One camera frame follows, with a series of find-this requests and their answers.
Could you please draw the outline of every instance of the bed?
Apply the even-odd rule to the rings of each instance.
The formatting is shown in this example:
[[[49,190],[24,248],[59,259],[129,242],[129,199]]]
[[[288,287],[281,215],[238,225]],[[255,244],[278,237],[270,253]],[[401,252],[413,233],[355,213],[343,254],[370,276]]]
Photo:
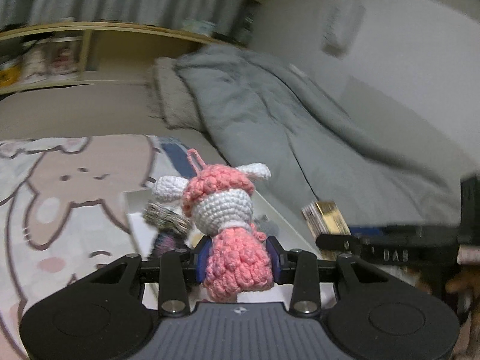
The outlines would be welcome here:
[[[188,177],[189,147],[207,163],[267,163],[274,177],[260,192],[306,239],[299,209],[317,197],[335,200],[348,224],[458,220],[458,197],[440,177],[376,144],[307,77],[272,57],[210,46],[159,58],[150,78],[0,102],[5,359],[25,358],[15,327],[28,299],[131,251],[119,194],[164,174]],[[88,182],[63,188],[77,177]],[[97,191],[97,182],[108,187]],[[72,195],[82,188],[82,197]]]

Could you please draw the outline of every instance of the white crochet ear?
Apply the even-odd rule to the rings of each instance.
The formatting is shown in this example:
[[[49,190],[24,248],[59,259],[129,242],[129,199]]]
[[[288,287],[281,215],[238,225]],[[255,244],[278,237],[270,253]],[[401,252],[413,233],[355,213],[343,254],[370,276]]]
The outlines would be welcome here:
[[[236,169],[245,173],[250,180],[268,180],[272,175],[264,163],[251,163],[237,166]]]
[[[153,187],[153,193],[162,202],[174,202],[182,197],[188,180],[177,176],[162,176]]]

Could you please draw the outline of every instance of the silver screw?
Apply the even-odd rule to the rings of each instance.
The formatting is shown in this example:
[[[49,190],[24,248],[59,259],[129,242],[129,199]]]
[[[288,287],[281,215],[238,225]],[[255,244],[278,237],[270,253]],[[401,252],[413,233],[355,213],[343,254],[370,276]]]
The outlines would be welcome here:
[[[317,305],[310,300],[300,300],[293,305],[293,308],[303,314],[310,314],[318,309]]]
[[[167,300],[162,303],[162,309],[168,312],[176,313],[182,311],[186,307],[185,303],[181,300]]]

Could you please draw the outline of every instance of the mattress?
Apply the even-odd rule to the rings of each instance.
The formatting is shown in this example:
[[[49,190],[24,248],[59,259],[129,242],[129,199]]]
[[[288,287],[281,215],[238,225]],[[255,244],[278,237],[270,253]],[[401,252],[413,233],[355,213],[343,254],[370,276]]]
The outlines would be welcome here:
[[[141,134],[181,140],[208,163],[225,163],[200,132],[169,130],[146,85],[92,84],[20,92],[0,101],[0,140]]]

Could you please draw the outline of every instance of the gray comforter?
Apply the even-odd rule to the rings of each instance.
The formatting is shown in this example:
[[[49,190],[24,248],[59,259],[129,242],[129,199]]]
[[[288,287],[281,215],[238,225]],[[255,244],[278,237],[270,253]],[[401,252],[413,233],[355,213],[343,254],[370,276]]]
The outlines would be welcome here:
[[[438,176],[376,144],[280,60],[212,45],[176,69],[227,161],[268,165],[272,178],[257,186],[274,206],[299,217],[317,198],[334,200],[349,225],[458,221],[459,197]]]

